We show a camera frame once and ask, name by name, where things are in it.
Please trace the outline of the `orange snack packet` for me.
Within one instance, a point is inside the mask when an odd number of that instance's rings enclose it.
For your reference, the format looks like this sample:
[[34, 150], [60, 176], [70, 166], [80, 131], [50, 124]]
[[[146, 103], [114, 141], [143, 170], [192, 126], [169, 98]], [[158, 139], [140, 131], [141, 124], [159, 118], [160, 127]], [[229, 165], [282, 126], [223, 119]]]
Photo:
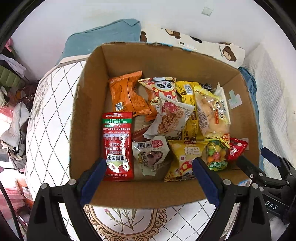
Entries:
[[133, 117], [151, 114], [147, 102], [135, 88], [141, 76], [142, 71], [137, 71], [109, 79], [113, 111], [130, 112]]

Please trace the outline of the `white wall switch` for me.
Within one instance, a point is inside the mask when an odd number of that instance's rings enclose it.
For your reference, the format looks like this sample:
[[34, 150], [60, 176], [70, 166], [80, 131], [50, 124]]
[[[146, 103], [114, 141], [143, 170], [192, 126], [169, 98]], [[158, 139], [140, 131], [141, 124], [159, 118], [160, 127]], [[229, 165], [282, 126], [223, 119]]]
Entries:
[[205, 6], [205, 7], [203, 8], [202, 14], [203, 14], [203, 15], [206, 15], [206, 16], [210, 16], [211, 13], [212, 13], [212, 11], [213, 11], [212, 8], [208, 8], [207, 6]]

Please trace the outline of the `white knitted blanket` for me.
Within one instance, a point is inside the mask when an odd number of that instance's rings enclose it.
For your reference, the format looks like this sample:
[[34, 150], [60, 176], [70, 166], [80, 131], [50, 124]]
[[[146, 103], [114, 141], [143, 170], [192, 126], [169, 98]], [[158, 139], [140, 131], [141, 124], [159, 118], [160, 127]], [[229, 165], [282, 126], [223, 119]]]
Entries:
[[279, 71], [260, 44], [245, 58], [245, 67], [257, 85], [256, 100], [263, 147], [295, 165], [295, 108], [287, 97]]

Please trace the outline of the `yellow wafer snack packet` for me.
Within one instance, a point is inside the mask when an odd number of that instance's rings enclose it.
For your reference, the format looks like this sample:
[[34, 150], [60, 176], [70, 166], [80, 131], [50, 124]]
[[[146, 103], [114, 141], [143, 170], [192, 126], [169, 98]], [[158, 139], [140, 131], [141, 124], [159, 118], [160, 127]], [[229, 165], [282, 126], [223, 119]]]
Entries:
[[196, 83], [190, 81], [177, 81], [176, 90], [181, 97], [181, 102], [186, 106], [186, 123], [182, 131], [182, 139], [186, 141], [203, 141], [200, 131], [197, 106], [193, 87]]

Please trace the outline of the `oat cookie snack packet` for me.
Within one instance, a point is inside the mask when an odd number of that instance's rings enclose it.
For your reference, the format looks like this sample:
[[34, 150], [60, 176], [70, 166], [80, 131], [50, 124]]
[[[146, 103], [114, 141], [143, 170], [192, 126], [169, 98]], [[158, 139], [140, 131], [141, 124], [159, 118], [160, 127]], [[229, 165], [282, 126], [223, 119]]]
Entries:
[[186, 123], [186, 106], [182, 102], [177, 102], [159, 94], [159, 112], [153, 123], [146, 130], [143, 136], [152, 139], [155, 136], [165, 136], [168, 140], [177, 140], [181, 137], [181, 132]]

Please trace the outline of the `white bear print pillow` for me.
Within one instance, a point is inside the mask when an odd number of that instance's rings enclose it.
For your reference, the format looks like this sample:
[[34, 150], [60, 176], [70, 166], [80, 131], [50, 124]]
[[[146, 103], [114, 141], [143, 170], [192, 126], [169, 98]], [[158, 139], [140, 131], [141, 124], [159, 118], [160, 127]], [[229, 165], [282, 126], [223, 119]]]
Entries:
[[233, 43], [212, 43], [169, 29], [147, 26], [140, 32], [141, 42], [160, 43], [213, 57], [234, 68], [240, 68], [245, 50]]

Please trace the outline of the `panda print snack packet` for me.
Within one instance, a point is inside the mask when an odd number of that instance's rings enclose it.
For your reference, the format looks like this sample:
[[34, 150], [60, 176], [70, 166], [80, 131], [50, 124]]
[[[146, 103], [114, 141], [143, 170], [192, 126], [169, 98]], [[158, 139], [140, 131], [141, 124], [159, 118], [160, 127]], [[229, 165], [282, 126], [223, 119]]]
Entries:
[[149, 107], [155, 111], [159, 105], [159, 94], [162, 93], [166, 98], [178, 101], [175, 77], [154, 77], [140, 79], [138, 82], [149, 90]]

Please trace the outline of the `colourful candy balls packet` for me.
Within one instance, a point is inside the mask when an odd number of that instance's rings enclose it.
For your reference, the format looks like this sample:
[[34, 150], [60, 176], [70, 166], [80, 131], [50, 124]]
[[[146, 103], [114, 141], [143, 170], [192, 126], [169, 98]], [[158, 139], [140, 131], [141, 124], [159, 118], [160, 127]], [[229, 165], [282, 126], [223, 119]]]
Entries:
[[228, 166], [227, 162], [228, 148], [219, 140], [208, 142], [206, 146], [206, 164], [212, 171], [225, 170]]

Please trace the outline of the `yellow mushroom snack packet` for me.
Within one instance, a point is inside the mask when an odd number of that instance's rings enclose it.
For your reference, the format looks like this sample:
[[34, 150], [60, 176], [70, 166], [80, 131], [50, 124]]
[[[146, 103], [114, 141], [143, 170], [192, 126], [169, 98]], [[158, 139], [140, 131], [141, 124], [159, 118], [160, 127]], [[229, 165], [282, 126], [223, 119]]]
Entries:
[[174, 155], [174, 159], [165, 175], [164, 181], [171, 182], [195, 178], [193, 160], [202, 157], [202, 153], [208, 142], [168, 140], [168, 144]]

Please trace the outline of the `pile of clothes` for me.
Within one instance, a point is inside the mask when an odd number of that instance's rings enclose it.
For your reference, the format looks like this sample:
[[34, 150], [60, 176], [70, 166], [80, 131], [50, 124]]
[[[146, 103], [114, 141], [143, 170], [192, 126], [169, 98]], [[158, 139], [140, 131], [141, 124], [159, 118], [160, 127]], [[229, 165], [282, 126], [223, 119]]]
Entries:
[[27, 162], [26, 135], [38, 83], [26, 76], [27, 69], [16, 60], [13, 40], [1, 51], [1, 118], [8, 127], [1, 130], [1, 161], [10, 162], [23, 174]]

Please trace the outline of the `pale green snack packet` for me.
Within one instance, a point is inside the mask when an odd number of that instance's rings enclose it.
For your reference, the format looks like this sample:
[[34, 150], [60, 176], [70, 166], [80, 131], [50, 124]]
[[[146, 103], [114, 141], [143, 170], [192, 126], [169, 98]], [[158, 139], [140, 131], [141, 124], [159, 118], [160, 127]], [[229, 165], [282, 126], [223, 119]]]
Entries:
[[165, 136], [155, 136], [146, 142], [133, 143], [134, 180], [163, 180], [170, 164], [166, 161], [169, 151]]

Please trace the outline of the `blue pillow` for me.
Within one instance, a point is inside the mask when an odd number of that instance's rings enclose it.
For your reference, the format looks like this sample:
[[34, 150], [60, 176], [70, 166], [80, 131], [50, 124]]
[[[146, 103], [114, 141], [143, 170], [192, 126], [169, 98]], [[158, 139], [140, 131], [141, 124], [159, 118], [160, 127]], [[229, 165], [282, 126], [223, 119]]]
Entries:
[[68, 37], [57, 64], [84, 60], [102, 44], [111, 42], [139, 42], [140, 21], [121, 19], [105, 26], [96, 27]]

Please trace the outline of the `red ketchup style sachet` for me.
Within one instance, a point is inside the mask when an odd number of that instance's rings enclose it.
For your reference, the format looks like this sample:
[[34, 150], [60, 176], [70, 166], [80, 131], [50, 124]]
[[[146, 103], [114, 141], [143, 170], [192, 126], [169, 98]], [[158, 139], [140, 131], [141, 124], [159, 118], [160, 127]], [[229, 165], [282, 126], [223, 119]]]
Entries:
[[104, 113], [102, 116], [105, 180], [130, 181], [134, 178], [132, 160], [131, 112]]

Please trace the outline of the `red snack packet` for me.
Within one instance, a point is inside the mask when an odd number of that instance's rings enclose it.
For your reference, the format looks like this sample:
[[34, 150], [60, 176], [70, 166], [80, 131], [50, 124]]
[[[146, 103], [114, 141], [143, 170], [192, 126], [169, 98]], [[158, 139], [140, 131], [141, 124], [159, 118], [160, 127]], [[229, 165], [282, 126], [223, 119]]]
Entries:
[[237, 138], [230, 138], [230, 148], [226, 154], [227, 162], [236, 161], [245, 151], [248, 146], [248, 142]]

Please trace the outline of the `blue bed sheet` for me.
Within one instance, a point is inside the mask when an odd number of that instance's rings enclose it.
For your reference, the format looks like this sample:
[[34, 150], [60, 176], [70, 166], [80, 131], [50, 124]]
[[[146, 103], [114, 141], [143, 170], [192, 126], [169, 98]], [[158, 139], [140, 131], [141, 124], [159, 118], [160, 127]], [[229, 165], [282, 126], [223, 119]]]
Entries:
[[242, 81], [239, 81], [239, 86], [235, 88], [235, 91], [241, 96], [242, 104], [234, 110], [238, 111], [238, 118], [242, 124], [234, 128], [234, 133], [238, 138], [249, 138], [249, 153], [246, 156], [253, 164], [264, 170], [264, 157], [260, 154], [263, 144], [256, 100], [256, 81], [245, 67], [240, 67], [238, 70], [245, 82], [245, 87], [242, 86]]

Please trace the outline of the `floral quilted bed mat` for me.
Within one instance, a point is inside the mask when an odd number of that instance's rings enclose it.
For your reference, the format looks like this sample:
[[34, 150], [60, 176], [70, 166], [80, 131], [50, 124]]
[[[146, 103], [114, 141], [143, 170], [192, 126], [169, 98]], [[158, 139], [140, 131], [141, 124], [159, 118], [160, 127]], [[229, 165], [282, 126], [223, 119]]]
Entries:
[[[76, 86], [86, 61], [63, 62], [39, 82], [27, 129], [25, 180], [32, 197], [43, 183], [70, 180], [70, 130]], [[85, 211], [103, 240], [195, 240], [215, 211], [203, 199], [161, 209], [115, 209], [88, 205]]]

